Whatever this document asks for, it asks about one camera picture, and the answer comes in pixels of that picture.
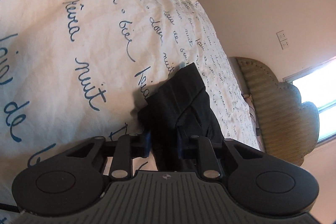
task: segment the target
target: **metal rivet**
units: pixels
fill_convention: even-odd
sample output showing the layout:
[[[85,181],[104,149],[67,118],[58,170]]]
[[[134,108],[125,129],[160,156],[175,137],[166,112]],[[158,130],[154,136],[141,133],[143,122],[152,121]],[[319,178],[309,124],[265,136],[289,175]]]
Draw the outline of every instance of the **metal rivet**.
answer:
[[[170,179],[171,178],[171,175],[169,175],[169,174],[166,174],[166,175],[163,175],[162,176],[165,180],[168,180],[168,179]]]
[[[122,179],[128,176],[128,173],[125,170],[122,169],[118,169],[118,170],[114,170],[111,173],[112,177],[116,178],[116,179]]]
[[[215,178],[218,178],[221,174],[217,172],[216,170],[206,170],[204,171],[203,175],[206,178],[215,179]]]

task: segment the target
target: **folded black garment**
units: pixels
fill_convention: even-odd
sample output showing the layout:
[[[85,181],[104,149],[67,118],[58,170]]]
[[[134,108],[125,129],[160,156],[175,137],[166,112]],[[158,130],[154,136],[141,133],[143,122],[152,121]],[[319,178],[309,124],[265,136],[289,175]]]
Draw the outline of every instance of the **folded black garment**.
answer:
[[[178,134],[182,139],[205,136],[214,143],[224,139],[194,63],[180,69],[146,101],[138,119],[152,131],[152,149],[160,171],[186,169],[185,164],[192,168],[190,162],[178,158]]]

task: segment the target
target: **wall socket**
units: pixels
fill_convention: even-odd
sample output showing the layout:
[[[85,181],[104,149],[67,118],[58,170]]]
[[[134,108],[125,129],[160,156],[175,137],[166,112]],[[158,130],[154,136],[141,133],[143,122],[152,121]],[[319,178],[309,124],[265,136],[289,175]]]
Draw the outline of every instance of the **wall socket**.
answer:
[[[280,32],[277,32],[277,37],[280,42],[281,48],[284,50],[289,47],[288,45],[288,39],[285,36],[285,32],[282,30]]]

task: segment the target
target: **round pad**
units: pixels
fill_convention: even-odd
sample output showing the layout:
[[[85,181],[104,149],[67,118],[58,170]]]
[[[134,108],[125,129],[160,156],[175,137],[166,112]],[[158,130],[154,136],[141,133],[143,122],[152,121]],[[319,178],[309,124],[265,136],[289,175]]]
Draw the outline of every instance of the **round pad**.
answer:
[[[241,206],[269,216],[301,213],[319,192],[317,181],[306,170],[269,155],[241,160],[227,188]]]
[[[57,194],[71,189],[76,183],[76,178],[65,171],[51,171],[41,175],[36,186],[42,192]]]
[[[78,212],[98,200],[102,175],[83,158],[50,158],[23,170],[12,194],[20,208],[41,216]]]
[[[277,171],[260,174],[257,176],[256,183],[261,190],[274,194],[286,193],[295,185],[290,175]]]

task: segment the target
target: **bed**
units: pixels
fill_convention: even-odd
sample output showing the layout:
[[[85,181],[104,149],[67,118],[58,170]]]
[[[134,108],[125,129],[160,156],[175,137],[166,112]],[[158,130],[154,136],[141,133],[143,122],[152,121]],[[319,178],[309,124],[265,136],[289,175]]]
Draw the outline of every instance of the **bed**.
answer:
[[[0,203],[15,205],[26,167],[92,136],[141,133],[145,98],[193,62],[223,135],[258,148],[197,0],[0,0],[0,23]]]

